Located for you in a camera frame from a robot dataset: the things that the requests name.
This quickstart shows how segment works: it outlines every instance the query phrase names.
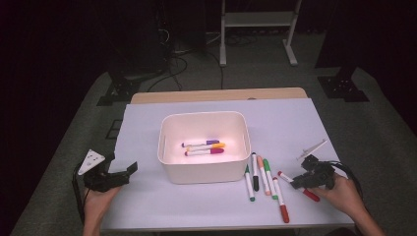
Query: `black cable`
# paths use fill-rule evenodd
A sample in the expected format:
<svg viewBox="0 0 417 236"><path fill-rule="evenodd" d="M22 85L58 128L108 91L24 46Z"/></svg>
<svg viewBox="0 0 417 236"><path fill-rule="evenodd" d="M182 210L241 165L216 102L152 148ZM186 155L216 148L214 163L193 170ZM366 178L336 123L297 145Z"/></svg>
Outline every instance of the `black cable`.
<svg viewBox="0 0 417 236"><path fill-rule="evenodd" d="M329 163L332 166L344 171L347 175L347 177L349 179L351 179L353 181L353 183L355 184L356 190L358 191L359 196L361 197L361 199L363 200L363 193L362 193L362 187L361 184L359 183L359 180L356 178L356 176L353 174L352 170L345 164L343 164L340 161L324 161L325 163Z"/></svg>
<svg viewBox="0 0 417 236"><path fill-rule="evenodd" d="M180 84L180 82L177 79L177 76L172 74L172 70L171 67L169 67L169 75L172 77L172 79L174 80L175 84L177 84L178 90L182 90L182 85Z"/></svg>
<svg viewBox="0 0 417 236"><path fill-rule="evenodd" d="M187 49L184 51L174 51L172 53L173 56L184 56L186 54L190 54L190 53L194 53L194 52L198 52L198 51L205 51L207 49L208 46L210 46L211 44L218 42L218 40L220 39L220 35L216 36L215 38L210 39L209 41L206 42L206 45L204 47L196 47L196 48L191 48L191 49Z"/></svg>
<svg viewBox="0 0 417 236"><path fill-rule="evenodd" d="M221 74L221 78L220 78L220 89L223 89L223 81L224 81L223 68L220 66L220 62L214 56L214 54L212 54L211 52L207 52L207 54L210 55L210 56L212 56L212 58L214 58L215 62L217 62L218 68L220 68L220 74Z"/></svg>
<svg viewBox="0 0 417 236"><path fill-rule="evenodd" d="M185 64L185 66L184 66L184 68L181 70L181 71L179 71L179 72L177 72L177 73L175 73L175 74L172 74L172 75L170 75L170 76L167 76L167 77L163 77L163 78L161 78L161 79L159 79L159 80L157 80L156 82L154 82L149 88L148 88L148 90L147 90L147 92L149 92L154 86L156 86L158 83L160 83L160 82L162 82L162 81L164 81L164 80L166 80L166 79L169 79L169 78L171 78L171 77L174 77L174 76L177 76L177 75L179 75L179 74L181 74L181 73L183 73L185 70L187 70L187 66L188 66L188 63L187 63L187 61L186 60L184 60L184 59L182 59L182 58L180 58L180 57L173 57L173 58L175 58L175 59L179 59L179 60L181 60L181 61L183 61L184 62L184 64Z"/></svg>
<svg viewBox="0 0 417 236"><path fill-rule="evenodd" d="M87 199L87 196L89 195L89 191L90 191L91 189L88 189L87 190L87 193L86 193L86 195L84 196L84 201L83 201L83 209L84 209L84 207L86 206L86 199Z"/></svg>
<svg viewBox="0 0 417 236"><path fill-rule="evenodd" d="M252 38L253 39L251 40L248 36L232 34L226 37L225 44L231 47L244 47L244 46L247 46L249 44L252 44L258 41L258 38L256 36L253 35Z"/></svg>

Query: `metal stand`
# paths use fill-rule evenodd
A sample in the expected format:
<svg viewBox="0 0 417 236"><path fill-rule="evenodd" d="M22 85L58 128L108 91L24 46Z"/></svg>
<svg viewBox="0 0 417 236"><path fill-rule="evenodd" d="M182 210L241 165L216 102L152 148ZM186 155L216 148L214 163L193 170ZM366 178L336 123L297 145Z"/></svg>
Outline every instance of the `metal stand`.
<svg viewBox="0 0 417 236"><path fill-rule="evenodd" d="M356 66L342 66L336 76L318 77L328 98L343 98L346 102L369 101L364 92L357 89L352 81Z"/></svg>
<svg viewBox="0 0 417 236"><path fill-rule="evenodd" d="M290 27L288 37L283 39L291 66L298 62L291 48L292 36L298 20L302 0L297 0L293 12L226 13L225 1L221 5L220 66L226 66L225 28L235 27Z"/></svg>

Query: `black equipment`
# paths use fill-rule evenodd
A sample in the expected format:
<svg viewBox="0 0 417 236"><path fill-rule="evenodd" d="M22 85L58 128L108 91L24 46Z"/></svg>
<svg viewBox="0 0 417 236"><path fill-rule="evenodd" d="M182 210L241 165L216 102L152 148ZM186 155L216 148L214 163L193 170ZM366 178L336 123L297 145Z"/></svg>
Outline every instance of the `black equipment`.
<svg viewBox="0 0 417 236"><path fill-rule="evenodd" d="M315 188L322 185L326 185L328 189L334 187L333 173L334 168L330 164L325 162L319 162L319 160L313 156L307 156L301 166L307 170L306 173L294 178L291 182L294 189L300 187Z"/></svg>
<svg viewBox="0 0 417 236"><path fill-rule="evenodd" d="M90 0L112 84L97 106L130 101L141 83L169 68L170 41L153 0Z"/></svg>
<svg viewBox="0 0 417 236"><path fill-rule="evenodd" d="M326 185L328 189L332 189L334 187L334 167L336 167L344 171L347 177L354 182L356 190L362 198L361 185L350 168L345 164L339 161L319 161L315 156L310 154L301 163L301 167L307 170L307 172L294 178L294 181L291 182L294 189L301 187L316 188L322 185Z"/></svg>
<svg viewBox="0 0 417 236"><path fill-rule="evenodd" d="M87 173L84 174L84 184L87 189L93 191L99 191L101 193L107 192L108 190L119 187L122 185L129 184L130 176L138 170L138 162L133 163L130 165L126 171L121 171L117 173L108 173L108 169L110 167L110 163L114 160L115 156L114 153L111 153L105 157L105 159L100 162L97 166L93 167ZM79 163L76 168L74 169L73 173L73 189L74 194L77 200L78 211L80 214L80 218L82 223L84 223L85 216L84 216L84 206L86 202L87 195L89 192L86 193L84 196L84 201L82 201L82 196L80 194L80 187L77 181L77 172L80 170L82 166L82 162Z"/></svg>

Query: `gray carpet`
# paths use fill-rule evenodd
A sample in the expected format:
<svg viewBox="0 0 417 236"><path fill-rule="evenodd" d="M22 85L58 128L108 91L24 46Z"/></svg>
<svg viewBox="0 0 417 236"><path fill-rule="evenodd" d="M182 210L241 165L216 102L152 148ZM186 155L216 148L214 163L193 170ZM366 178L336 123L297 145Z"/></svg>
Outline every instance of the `gray carpet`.
<svg viewBox="0 0 417 236"><path fill-rule="evenodd" d="M299 65L291 67L281 45L284 35L259 36L244 47L227 47L227 67L223 68L224 89L303 88L323 120L331 142L342 162L359 178L366 205L387 235L416 235L417 225L417 139L382 94L377 82L357 69L353 81L370 102L346 103L328 99L317 76L334 75L334 69L314 69L323 34L296 34L294 53ZM208 51L218 58L218 47ZM187 70L176 78L182 90L220 89L220 69L209 54L182 56ZM182 61L173 61L172 72ZM146 91L157 79L146 81ZM111 152L115 140L106 134L113 120L123 117L126 102L96 106L111 81L107 74L97 78L80 106L61 145L32 195L12 235L81 235L71 179L75 165L89 148ZM151 91L178 90L172 79ZM295 229L295 235L325 235L331 228ZM103 235L142 235L107 232Z"/></svg>

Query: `white table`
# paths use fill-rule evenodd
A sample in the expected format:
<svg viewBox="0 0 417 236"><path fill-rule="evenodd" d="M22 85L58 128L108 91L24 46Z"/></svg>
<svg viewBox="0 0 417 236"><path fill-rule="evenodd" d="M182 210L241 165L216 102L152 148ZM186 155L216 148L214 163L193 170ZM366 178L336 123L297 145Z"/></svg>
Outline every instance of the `white table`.
<svg viewBox="0 0 417 236"><path fill-rule="evenodd" d="M279 93L280 89L265 93ZM135 161L139 169L114 199L101 229L165 231L353 225L347 215L327 201L313 202L283 181L280 186L289 211L288 224L281 219L278 202L266 196L262 188L256 193L256 200L249 201L244 178L214 184L170 183L157 159L160 124L170 114L226 110L242 113L252 151L268 159L274 176L278 170L291 177L304 173L296 157L303 148L328 139L310 98L232 99L128 105L116 144L116 159L109 172L125 170ZM314 155L320 160L338 160L331 142Z"/></svg>

